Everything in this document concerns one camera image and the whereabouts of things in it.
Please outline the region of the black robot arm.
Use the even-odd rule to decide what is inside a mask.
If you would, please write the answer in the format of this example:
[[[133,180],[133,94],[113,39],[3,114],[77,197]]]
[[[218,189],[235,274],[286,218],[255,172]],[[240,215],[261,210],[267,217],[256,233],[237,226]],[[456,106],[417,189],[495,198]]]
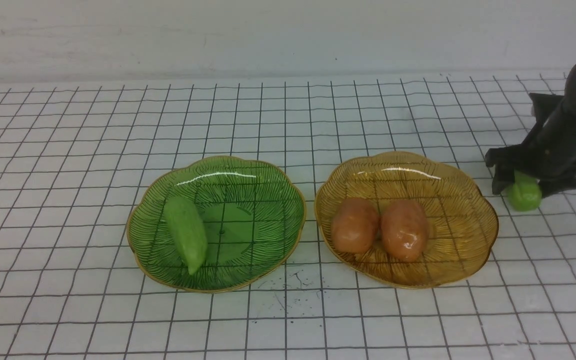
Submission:
[[[543,198],[576,190],[576,64],[562,95],[529,93],[535,124],[517,145],[486,152],[494,168],[491,191],[502,194],[518,183],[518,174],[537,181]]]

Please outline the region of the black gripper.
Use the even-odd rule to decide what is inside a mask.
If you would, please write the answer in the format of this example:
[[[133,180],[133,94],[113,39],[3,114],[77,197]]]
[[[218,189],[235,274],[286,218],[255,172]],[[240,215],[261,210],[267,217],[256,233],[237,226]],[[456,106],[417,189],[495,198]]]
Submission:
[[[576,95],[529,94],[535,116],[519,145],[490,148],[484,156],[494,168],[492,194],[515,183],[515,170],[539,179],[543,199],[576,190]]]

